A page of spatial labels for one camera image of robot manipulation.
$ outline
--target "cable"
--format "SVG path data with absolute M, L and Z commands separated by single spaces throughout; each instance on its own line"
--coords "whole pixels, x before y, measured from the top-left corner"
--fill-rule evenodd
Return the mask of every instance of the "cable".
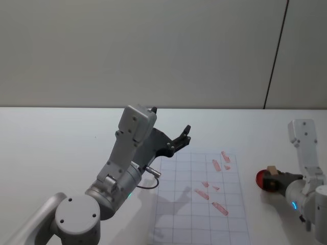
M 151 186 L 151 187 L 145 187 L 145 186 L 139 186 L 137 185 L 136 187 L 141 188 L 141 189 L 145 189 L 145 190 L 151 190 L 156 188 L 159 185 L 159 180 L 157 178 L 155 178 L 157 180 L 157 184 L 155 186 Z

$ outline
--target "blue indicator light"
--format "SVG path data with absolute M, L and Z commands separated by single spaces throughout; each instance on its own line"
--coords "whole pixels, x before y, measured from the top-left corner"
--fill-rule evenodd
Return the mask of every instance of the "blue indicator light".
M 297 209 L 297 206 L 296 206 L 296 203 L 295 202 L 292 202 L 292 205 L 293 205 L 293 208 L 294 209 Z

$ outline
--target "grid line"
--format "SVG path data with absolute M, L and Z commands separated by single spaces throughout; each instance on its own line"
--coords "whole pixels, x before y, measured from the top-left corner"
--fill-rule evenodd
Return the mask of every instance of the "grid line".
M 175 161 L 174 202 L 173 202 L 173 236 L 172 236 L 172 243 L 174 243 L 175 194 L 176 194 L 176 168 L 177 168 L 177 155 L 176 155 L 176 161 Z
M 239 173 L 239 167 L 237 166 L 237 159 L 236 159 L 236 156 L 235 155 L 234 155 L 234 157 L 235 157 L 236 170 L 237 170 L 237 173 L 238 173 L 238 176 L 239 176 L 239 182 L 241 182 L 240 173 Z M 242 201 L 243 201 L 243 205 L 242 206 L 243 206 L 243 211 L 244 211 L 244 219 L 245 219 L 245 223 L 246 223 L 247 236 L 248 236 L 249 242 L 251 244 L 250 234 L 249 234 L 249 227 L 247 225 L 247 218 L 246 218 L 245 205 L 244 205 L 243 192 L 242 192 L 241 185 L 240 185 L 240 189 L 241 189 L 241 197 L 242 197 Z
M 170 227 L 160 227 L 158 229 L 171 229 L 171 228 Z M 176 229 L 178 229 L 178 230 L 191 230 L 190 228 L 176 228 Z M 208 229 L 201 229 L 201 228 L 196 228 L 196 229 L 193 229 L 193 230 L 199 230 L 199 231 L 226 231 L 226 230 L 208 230 Z M 246 231 L 232 231 L 232 232 L 234 232 L 234 233 L 247 233 Z
M 208 174 L 207 174 L 207 169 L 206 169 L 206 164 L 205 164 L 205 176 L 206 176 L 206 181 L 208 182 Z M 211 217 L 210 217 L 210 202 L 208 200 L 208 212 L 209 212 L 209 229 L 210 229 L 210 244 L 212 244 L 212 240 L 211 240 Z
M 159 172 L 161 172 L 161 164 L 162 164 L 162 157 L 160 157 L 160 168 L 159 168 Z M 155 225 L 157 223 L 157 210 L 158 210 L 158 203 L 159 203 L 159 187 L 158 187 L 158 193 L 157 193 L 157 204 L 155 207 L 155 218 L 154 218 L 154 228 L 153 228 L 153 243 L 156 243 L 156 241 L 154 240 L 154 232 L 155 232 Z
M 160 190 L 161 192 L 171 192 L 171 191 L 181 191 L 183 192 L 182 190 Z M 216 194 L 223 194 L 222 192 L 208 192 L 208 193 L 216 193 Z M 226 194 L 233 194 L 233 195 L 240 195 L 240 193 L 233 193 L 233 192 L 225 192 Z M 237 205 L 237 204 L 230 204 L 231 206 L 243 206 L 243 205 Z
M 190 156 L 191 156 L 191 162 L 190 162 L 191 166 L 190 167 L 192 170 L 192 153 L 190 153 Z M 191 175 L 191 243 L 193 243 L 193 241 L 192 241 L 192 237 L 193 237 L 193 227 L 192 227 L 192 196 L 193 196 L 193 192 L 192 192 L 192 174 L 190 174 L 190 175 Z
M 225 181 L 224 181 L 224 171 L 223 171 L 223 160 L 220 154 L 220 163 L 221 163 L 221 169 L 222 169 L 222 175 L 223 175 L 223 186 L 225 190 Z M 227 205 L 227 199 L 226 199 L 226 193 L 224 192 L 224 197 L 225 197 L 225 203 Z M 230 230 L 229 230 L 229 217 L 227 217 L 227 226 L 228 226 L 228 233 L 229 233 L 229 243 L 231 243 L 231 236 L 230 236 Z
M 176 215 L 176 216 L 190 216 L 189 214 L 159 214 L 159 215 Z M 203 215 L 203 214 L 192 214 L 192 216 L 196 216 L 196 217 L 207 217 L 207 216 L 210 216 L 210 215 Z M 245 219 L 243 217 L 231 217 L 231 218 L 234 218 L 234 219 Z

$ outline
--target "circular joint cap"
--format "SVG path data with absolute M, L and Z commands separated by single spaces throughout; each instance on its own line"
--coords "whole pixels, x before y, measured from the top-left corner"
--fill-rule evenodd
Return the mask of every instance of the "circular joint cap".
M 100 219 L 97 201 L 88 195 L 68 197 L 56 210 L 56 224 L 63 233 L 80 235 L 91 230 Z
M 327 185 L 316 188 L 316 205 L 327 207 Z

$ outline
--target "gray robotic arm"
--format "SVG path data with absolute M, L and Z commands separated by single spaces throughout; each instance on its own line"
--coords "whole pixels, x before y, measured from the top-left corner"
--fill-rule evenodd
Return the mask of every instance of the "gray robotic arm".
M 315 225 L 315 242 L 327 244 L 327 183 L 318 164 L 317 134 L 313 120 L 296 119 L 288 124 L 291 143 L 297 150 L 299 167 L 303 175 L 265 171 L 264 190 L 278 191 L 306 223 L 306 230 Z
M 5 245 L 45 245 L 55 234 L 63 245 L 97 245 L 100 221 L 111 218 L 158 156 L 172 157 L 188 145 L 190 126 L 175 140 L 154 128 L 156 108 L 125 108 L 109 160 L 84 195 L 57 193 L 44 203 Z

